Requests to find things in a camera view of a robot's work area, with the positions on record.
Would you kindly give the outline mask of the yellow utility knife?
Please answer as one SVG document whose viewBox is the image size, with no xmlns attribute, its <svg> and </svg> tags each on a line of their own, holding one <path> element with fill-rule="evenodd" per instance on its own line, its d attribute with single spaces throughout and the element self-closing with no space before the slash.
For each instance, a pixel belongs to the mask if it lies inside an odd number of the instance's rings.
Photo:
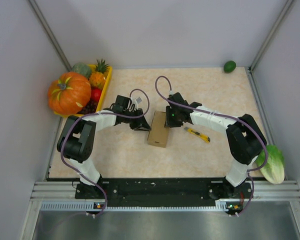
<svg viewBox="0 0 300 240">
<path fill-rule="evenodd" d="M 203 134 L 203 133 L 200 133 L 200 132 L 196 131 L 196 130 L 193 129 L 193 128 L 190 128 L 190 127 L 184 127 L 184 130 L 185 130 L 186 132 L 188 132 L 188 133 L 190 133 L 190 134 L 192 134 L 192 135 L 194 135 L 194 136 L 200 138 L 201 140 L 203 140 L 203 141 L 206 142 L 206 143 L 210 143 L 210 142 L 211 142 L 211 139 L 210 139 L 207 135 L 205 135 L 205 134 Z"/>
</svg>

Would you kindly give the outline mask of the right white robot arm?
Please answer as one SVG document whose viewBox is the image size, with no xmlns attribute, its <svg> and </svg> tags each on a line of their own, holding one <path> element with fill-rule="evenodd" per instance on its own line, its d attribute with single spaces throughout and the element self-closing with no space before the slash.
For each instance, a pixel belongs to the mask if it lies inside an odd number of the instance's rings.
<svg viewBox="0 0 300 240">
<path fill-rule="evenodd" d="M 213 111 L 201 103 L 188 103 L 177 92 L 166 99 L 165 125 L 169 128 L 183 126 L 184 123 L 199 125 L 226 136 L 233 162 L 226 174 L 223 192 L 235 198 L 242 191 L 241 184 L 246 180 L 249 167 L 266 148 L 267 141 L 255 119 L 244 114 L 234 117 Z"/>
</svg>

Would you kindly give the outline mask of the brown cardboard express box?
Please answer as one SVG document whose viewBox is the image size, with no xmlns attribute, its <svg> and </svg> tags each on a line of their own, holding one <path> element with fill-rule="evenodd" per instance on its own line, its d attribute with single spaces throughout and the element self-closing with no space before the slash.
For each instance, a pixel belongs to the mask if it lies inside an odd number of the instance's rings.
<svg viewBox="0 0 300 240">
<path fill-rule="evenodd" d="M 169 128 L 166 124 L 166 113 L 162 111 L 155 111 L 151 123 L 151 130 L 149 131 L 147 143 L 151 146 L 166 148 Z"/>
</svg>

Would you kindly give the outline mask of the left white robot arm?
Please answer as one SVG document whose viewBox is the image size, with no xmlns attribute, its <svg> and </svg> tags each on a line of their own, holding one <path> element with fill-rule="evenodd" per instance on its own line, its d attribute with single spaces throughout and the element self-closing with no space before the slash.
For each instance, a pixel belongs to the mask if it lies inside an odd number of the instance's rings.
<svg viewBox="0 0 300 240">
<path fill-rule="evenodd" d="M 81 117 L 71 115 L 66 119 L 57 151 L 63 164 L 74 170 L 80 182 L 87 185 L 86 192 L 92 198 L 99 198 L 104 191 L 103 185 L 98 183 L 101 174 L 91 157 L 95 134 L 122 123 L 128 124 L 134 131 L 149 131 L 151 127 L 145 119 L 147 111 L 139 107 L 141 102 L 139 97 L 118 95 L 115 103 L 108 108 Z"/>
</svg>

